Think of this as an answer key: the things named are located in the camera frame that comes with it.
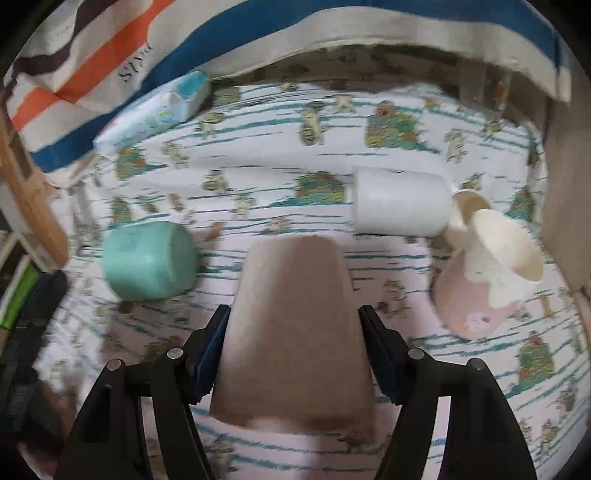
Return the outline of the pink white drip mug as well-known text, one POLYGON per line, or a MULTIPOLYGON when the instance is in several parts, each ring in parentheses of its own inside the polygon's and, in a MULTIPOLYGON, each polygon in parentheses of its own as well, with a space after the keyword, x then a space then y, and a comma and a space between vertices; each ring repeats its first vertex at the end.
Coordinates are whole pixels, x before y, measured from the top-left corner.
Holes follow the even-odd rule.
POLYGON ((525 228, 497 211, 478 210, 435 282, 433 302, 453 334, 484 338, 534 293, 543 273, 543 252, 525 228))

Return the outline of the striped Paris cloth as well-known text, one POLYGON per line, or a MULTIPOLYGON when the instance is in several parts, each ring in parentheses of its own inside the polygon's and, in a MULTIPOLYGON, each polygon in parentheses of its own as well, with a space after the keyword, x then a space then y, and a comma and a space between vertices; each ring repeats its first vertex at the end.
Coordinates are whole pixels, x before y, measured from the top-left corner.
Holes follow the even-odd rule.
POLYGON ((123 107, 192 69, 238 76, 349 45, 451 52, 571 98, 565 43, 526 1, 64 1, 7 68, 7 114, 51 173, 87 155, 123 107))

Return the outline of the white cylindrical cup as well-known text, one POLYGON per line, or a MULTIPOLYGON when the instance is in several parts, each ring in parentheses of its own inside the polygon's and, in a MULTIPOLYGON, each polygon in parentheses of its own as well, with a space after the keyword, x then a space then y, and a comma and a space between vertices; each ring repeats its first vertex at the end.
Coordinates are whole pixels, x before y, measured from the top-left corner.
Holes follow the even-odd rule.
POLYGON ((363 167, 353 188, 353 227, 358 234, 438 236, 447 228, 453 194, 437 175, 363 167))

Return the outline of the beige brown cup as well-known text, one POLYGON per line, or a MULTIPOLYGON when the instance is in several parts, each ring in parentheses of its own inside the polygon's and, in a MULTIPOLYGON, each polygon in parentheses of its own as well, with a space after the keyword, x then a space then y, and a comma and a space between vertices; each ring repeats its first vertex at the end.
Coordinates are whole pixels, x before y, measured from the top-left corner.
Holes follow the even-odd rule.
POLYGON ((231 306, 209 413, 250 430, 372 425, 374 388, 342 250, 322 236, 252 244, 231 306))

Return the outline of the wooden curved shelf unit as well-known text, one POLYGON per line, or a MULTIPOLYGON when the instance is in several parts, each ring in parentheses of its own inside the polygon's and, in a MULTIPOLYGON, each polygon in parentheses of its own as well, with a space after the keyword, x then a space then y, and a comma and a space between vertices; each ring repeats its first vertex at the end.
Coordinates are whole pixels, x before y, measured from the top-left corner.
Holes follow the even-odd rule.
POLYGON ((590 79, 571 63, 572 98, 552 107, 545 140, 549 169, 542 239, 590 326, 590 79))

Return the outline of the cat print bed sheet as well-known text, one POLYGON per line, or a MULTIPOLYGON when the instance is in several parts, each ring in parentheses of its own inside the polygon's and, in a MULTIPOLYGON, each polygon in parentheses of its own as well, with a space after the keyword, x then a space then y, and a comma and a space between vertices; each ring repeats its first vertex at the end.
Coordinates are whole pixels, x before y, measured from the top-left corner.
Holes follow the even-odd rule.
POLYGON ((478 356, 489 364, 538 476, 553 478, 584 435, 590 391, 584 329, 558 265, 546 260, 541 286, 489 338, 461 340, 429 298, 449 257, 445 242, 353 231, 353 175, 361 167, 442 176, 540 229, 548 175, 529 124, 488 120, 428 84, 219 90, 211 109, 114 159, 96 158, 55 198, 72 246, 70 290, 37 361, 42 379, 82 402, 108 359, 153 360, 230 302, 252 242, 329 236, 344 250, 356 299, 373 304, 412 345, 441 360, 478 356), (153 221, 197 236, 197 283, 123 313, 104 280, 102 241, 116 227, 153 221))

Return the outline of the wet wipes pack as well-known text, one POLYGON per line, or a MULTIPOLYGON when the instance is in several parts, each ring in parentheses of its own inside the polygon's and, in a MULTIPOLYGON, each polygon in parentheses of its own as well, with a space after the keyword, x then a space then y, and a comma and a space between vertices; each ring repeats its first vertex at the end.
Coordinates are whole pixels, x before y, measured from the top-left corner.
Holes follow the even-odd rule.
POLYGON ((200 71, 171 80, 122 109, 93 140, 94 152, 114 158, 124 148, 163 133, 190 119, 211 94, 200 71))

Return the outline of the teal green cup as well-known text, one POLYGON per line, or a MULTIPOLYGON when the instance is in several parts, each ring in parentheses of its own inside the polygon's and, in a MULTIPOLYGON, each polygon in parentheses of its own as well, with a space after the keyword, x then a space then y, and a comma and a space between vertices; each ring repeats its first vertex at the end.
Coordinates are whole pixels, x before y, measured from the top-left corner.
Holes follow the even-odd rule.
POLYGON ((197 279, 197 245, 176 223, 119 227, 103 242, 102 268, 108 286, 123 301, 170 298, 197 279))

